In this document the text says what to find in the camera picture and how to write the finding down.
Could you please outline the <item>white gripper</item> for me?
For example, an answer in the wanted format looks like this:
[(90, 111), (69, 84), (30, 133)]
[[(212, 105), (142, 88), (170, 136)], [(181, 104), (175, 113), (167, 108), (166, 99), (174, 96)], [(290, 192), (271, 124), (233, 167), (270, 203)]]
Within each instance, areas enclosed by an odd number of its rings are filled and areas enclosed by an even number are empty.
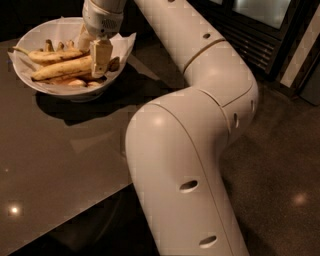
[(94, 78), (102, 77), (108, 68), (113, 46), (108, 38), (120, 31), (123, 21), (124, 0), (84, 0), (82, 25), (77, 48), (87, 52), (90, 47), (92, 58), (91, 74)]

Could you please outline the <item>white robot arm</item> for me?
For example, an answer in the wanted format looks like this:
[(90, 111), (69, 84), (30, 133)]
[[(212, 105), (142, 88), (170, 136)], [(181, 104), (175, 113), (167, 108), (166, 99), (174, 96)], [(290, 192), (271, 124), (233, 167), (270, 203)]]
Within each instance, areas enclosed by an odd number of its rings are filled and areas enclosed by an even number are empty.
[(250, 256), (219, 171), (249, 126), (256, 80), (231, 44), (187, 0), (134, 0), (187, 87), (130, 120), (126, 159), (160, 256)]

